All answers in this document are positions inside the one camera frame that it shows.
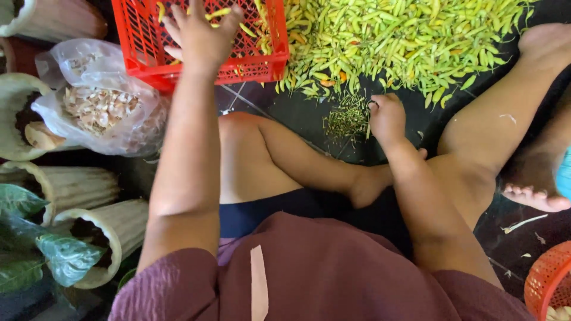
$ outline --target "navy shorts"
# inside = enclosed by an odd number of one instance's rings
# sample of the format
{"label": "navy shorts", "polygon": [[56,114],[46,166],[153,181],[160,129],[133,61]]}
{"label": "navy shorts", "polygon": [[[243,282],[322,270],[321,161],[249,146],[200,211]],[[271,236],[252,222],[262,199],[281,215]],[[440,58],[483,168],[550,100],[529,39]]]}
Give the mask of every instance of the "navy shorts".
{"label": "navy shorts", "polygon": [[384,190],[371,205],[358,210],[354,210],[341,194],[308,188],[251,202],[221,204],[220,237],[246,236],[268,216],[279,211],[306,218],[334,218],[346,222],[359,230],[384,236],[403,255],[412,257],[411,238],[392,187]]}

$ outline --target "maroon shirt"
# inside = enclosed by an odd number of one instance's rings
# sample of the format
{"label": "maroon shirt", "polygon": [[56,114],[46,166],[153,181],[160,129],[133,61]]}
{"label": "maroon shirt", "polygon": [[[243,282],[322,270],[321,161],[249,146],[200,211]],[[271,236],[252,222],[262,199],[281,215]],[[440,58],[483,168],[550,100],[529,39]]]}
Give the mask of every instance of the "maroon shirt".
{"label": "maroon shirt", "polygon": [[266,320],[534,320],[519,300],[480,278],[428,273],[382,236],[283,212],[245,237],[226,266],[198,248],[159,259],[121,289],[109,320],[252,320],[257,246]]}

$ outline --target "plastic bag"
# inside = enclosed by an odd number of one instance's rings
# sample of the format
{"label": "plastic bag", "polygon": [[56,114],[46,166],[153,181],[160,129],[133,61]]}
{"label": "plastic bag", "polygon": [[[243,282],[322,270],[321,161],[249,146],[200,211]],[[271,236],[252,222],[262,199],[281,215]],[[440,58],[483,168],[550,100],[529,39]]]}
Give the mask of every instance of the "plastic bag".
{"label": "plastic bag", "polygon": [[[39,78],[56,91],[38,98],[31,108],[42,116],[54,134],[106,155],[137,157],[158,150],[170,99],[161,97],[156,89],[127,75],[118,45],[94,39],[73,39],[37,55],[35,62]],[[101,112],[98,115],[105,116],[105,119],[94,120],[97,130],[86,130],[92,128],[85,122],[85,119],[91,119],[91,114],[75,117],[70,113],[70,106],[64,104],[64,98],[66,103],[70,101],[69,89],[66,95],[68,83],[81,87],[77,90],[93,92],[93,95],[87,94],[87,99],[103,97],[101,101],[111,100],[115,102],[114,106],[123,106],[120,99],[127,97],[125,99],[131,99],[133,103],[130,108],[122,107],[126,111],[121,113],[122,116],[110,116],[109,122],[107,113]]]}

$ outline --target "orange basket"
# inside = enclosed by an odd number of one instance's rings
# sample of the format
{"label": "orange basket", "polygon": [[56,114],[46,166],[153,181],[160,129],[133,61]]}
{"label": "orange basket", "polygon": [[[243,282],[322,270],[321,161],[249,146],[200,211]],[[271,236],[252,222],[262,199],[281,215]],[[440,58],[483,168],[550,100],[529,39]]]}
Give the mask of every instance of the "orange basket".
{"label": "orange basket", "polygon": [[[244,11],[244,24],[254,30],[254,22],[260,19],[254,0],[204,0],[207,13],[230,7],[237,3]],[[162,0],[165,15],[172,18],[171,5],[180,1]],[[119,40],[127,73],[148,83],[163,93],[174,91],[182,65],[170,65],[175,59],[164,47],[178,46],[158,22],[158,7],[153,0],[112,0]],[[217,85],[244,81],[272,82],[281,80],[289,58],[286,17],[282,0],[265,1],[268,16],[271,54],[264,55],[241,28],[234,40],[230,58],[218,72]],[[218,23],[219,18],[211,20]]]}
{"label": "orange basket", "polygon": [[524,298],[529,311],[539,320],[547,316],[547,306],[571,306],[571,241],[543,253],[525,279]]}

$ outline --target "leg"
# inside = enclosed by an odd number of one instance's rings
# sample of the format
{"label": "leg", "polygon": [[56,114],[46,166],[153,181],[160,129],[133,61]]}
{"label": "leg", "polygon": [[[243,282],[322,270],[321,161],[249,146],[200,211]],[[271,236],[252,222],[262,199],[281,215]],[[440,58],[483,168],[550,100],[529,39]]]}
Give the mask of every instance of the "leg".
{"label": "leg", "polygon": [[392,184],[388,166],[364,167],[321,155],[269,119],[232,113],[220,117],[219,124],[220,204],[268,198],[303,186],[341,192],[354,206],[364,207]]}
{"label": "leg", "polygon": [[545,212],[571,207],[557,191],[555,175],[567,148],[571,146],[571,86],[563,95],[553,119],[527,147],[504,176],[508,182],[503,195],[508,199]]}
{"label": "leg", "polygon": [[453,117],[439,156],[428,161],[472,229],[549,86],[571,63],[571,25],[532,28],[519,47],[521,58],[513,70]]}

